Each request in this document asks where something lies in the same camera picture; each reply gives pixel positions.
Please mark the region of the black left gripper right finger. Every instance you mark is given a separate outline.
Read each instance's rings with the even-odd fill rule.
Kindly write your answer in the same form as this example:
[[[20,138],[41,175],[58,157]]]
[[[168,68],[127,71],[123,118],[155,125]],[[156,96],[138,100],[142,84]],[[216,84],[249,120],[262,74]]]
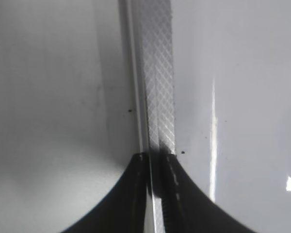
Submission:
[[[176,156],[158,156],[164,228],[167,233],[252,233],[214,204]]]

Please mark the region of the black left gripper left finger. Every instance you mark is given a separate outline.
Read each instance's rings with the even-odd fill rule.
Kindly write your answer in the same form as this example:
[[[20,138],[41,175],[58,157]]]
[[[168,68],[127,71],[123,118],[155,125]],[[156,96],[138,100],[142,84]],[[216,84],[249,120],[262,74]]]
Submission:
[[[65,233],[142,233],[146,213],[149,157],[134,154],[111,191]]]

